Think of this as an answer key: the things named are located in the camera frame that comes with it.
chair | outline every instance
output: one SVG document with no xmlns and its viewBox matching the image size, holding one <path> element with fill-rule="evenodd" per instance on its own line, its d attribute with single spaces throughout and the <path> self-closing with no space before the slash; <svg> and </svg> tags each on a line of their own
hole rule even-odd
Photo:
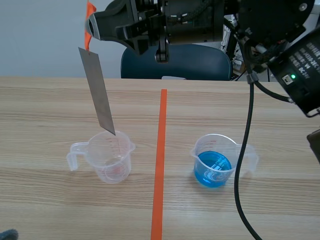
<svg viewBox="0 0 320 240">
<path fill-rule="evenodd" d="M 233 66 L 228 56 L 219 49 L 195 45 L 170 45 L 169 62 L 157 63 L 157 46 L 136 55 L 126 49 L 121 60 L 123 79 L 161 79 L 163 76 L 187 80 L 230 81 Z"/>
</svg>

screw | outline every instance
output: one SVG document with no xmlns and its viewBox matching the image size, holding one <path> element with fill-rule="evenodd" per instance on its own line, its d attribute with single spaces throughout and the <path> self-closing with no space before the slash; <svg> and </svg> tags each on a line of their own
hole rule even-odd
<svg viewBox="0 0 320 240">
<path fill-rule="evenodd" d="M 308 8 L 308 4 L 302 3 L 302 4 L 299 6 L 299 11 L 300 11 L 300 12 L 303 12 L 303 11 L 307 10 L 307 8 Z"/>
</svg>

table surface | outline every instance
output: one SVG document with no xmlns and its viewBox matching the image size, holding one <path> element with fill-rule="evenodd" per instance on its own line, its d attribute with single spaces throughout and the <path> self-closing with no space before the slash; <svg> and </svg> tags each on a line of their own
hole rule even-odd
<svg viewBox="0 0 320 240">
<path fill-rule="evenodd" d="M 129 177 L 106 184 L 84 161 L 70 172 L 74 142 L 102 132 L 86 79 L 0 77 L 0 230 L 22 240 L 149 240 L 160 91 L 168 89 L 164 240 L 253 239 L 238 216 L 233 176 L 202 187 L 189 155 L 202 135 L 241 143 L 249 103 L 245 82 L 105 80 L 114 126 L 136 144 Z M 277 83 L 264 83 L 283 94 Z M 320 166 L 306 136 L 319 127 L 293 104 L 256 90 L 248 143 L 260 162 L 242 174 L 240 198 L 265 240 L 319 240 Z"/>
</svg>

blue liquid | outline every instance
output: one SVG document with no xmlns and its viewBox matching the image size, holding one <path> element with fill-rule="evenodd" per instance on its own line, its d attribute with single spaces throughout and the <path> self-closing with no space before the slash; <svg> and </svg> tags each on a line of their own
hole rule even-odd
<svg viewBox="0 0 320 240">
<path fill-rule="evenodd" d="M 208 167 L 214 170 L 228 171 L 232 169 L 229 160 L 216 151 L 205 151 L 198 155 L 199 159 Z M 224 177 L 223 173 L 212 171 L 208 168 L 200 167 L 203 172 L 194 171 L 196 179 L 209 188 L 217 188 L 226 183 L 229 176 Z"/>
</svg>

plastic measuring cup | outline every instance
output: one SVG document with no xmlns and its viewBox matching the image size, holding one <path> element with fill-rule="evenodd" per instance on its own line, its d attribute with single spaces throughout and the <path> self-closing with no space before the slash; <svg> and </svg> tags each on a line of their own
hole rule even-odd
<svg viewBox="0 0 320 240">
<path fill-rule="evenodd" d="M 200 137 L 190 152 L 195 158 L 196 179 L 210 188 L 224 185 L 236 169 L 241 146 L 231 138 L 219 134 Z M 248 168 L 254 172 L 259 158 L 253 146 L 246 146 L 243 160 L 245 159 L 249 159 Z"/>
<path fill-rule="evenodd" d="M 89 142 L 72 144 L 66 156 L 70 170 L 78 169 L 77 155 L 84 155 L 102 181 L 116 184 L 126 179 L 131 171 L 130 153 L 136 146 L 123 132 L 115 131 L 115 134 L 104 131 Z"/>
</svg>

